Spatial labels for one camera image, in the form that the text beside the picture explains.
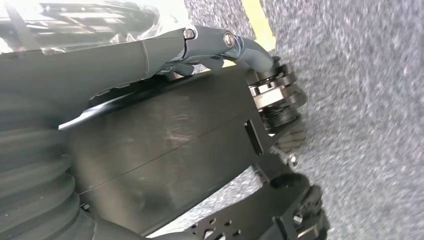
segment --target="clear plastic sheet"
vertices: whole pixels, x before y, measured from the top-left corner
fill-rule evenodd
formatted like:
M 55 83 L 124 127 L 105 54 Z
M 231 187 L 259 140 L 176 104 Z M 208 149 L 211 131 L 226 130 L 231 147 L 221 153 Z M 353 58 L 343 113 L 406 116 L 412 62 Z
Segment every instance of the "clear plastic sheet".
M 0 54 L 65 53 L 189 25 L 184 0 L 0 0 Z

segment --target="hex bolt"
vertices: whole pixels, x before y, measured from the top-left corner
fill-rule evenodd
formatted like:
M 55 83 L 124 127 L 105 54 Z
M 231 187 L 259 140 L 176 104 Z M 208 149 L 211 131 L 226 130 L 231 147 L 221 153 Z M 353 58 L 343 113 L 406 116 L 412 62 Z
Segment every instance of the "hex bolt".
M 184 35 L 185 39 L 194 39 L 195 38 L 195 31 L 193 31 L 192 29 L 186 29 L 186 30 L 184 30 L 184 32 L 182 34 Z
M 234 35 L 227 31 L 224 33 L 224 43 L 227 47 L 232 48 L 234 44 L 236 44 L 236 40 L 234 39 Z

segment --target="screw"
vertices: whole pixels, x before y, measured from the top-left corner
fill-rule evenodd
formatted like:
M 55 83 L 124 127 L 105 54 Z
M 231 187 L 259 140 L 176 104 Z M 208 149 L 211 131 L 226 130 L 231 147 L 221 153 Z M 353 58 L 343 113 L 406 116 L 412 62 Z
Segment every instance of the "screw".
M 299 164 L 298 159 L 296 158 L 296 155 L 294 153 L 290 153 L 288 155 L 288 164 L 292 167 L 292 168 L 296 168 Z
M 184 38 L 185 39 L 194 39 L 195 38 L 195 31 L 191 30 L 191 29 L 186 29 L 183 32 Z
M 234 35 L 231 32 L 227 31 L 226 33 L 224 33 L 224 43 L 229 48 L 234 47 L 234 44 L 236 44 Z

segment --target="black metal plate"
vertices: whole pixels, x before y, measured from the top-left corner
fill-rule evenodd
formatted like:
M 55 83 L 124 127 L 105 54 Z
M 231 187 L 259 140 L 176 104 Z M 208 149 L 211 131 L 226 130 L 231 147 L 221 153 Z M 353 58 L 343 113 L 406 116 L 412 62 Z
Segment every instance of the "black metal plate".
M 81 199 L 145 235 L 266 158 L 255 153 L 245 129 L 251 120 L 263 149 L 273 143 L 246 72 L 236 66 L 185 77 L 69 129 Z

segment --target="shock absorber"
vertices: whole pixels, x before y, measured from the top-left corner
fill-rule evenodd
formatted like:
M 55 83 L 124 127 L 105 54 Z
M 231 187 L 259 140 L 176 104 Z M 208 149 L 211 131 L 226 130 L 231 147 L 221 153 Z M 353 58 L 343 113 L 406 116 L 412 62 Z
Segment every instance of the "shock absorber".
M 274 57 L 273 60 L 274 65 L 270 71 L 252 71 L 247 76 L 247 82 L 265 129 L 270 135 L 279 133 L 288 124 L 300 119 L 275 144 L 280 151 L 290 154 L 306 138 L 305 126 L 297 108 L 306 103 L 307 97 L 296 85 L 297 77 L 292 66 L 289 63 L 280 65 L 279 57 Z

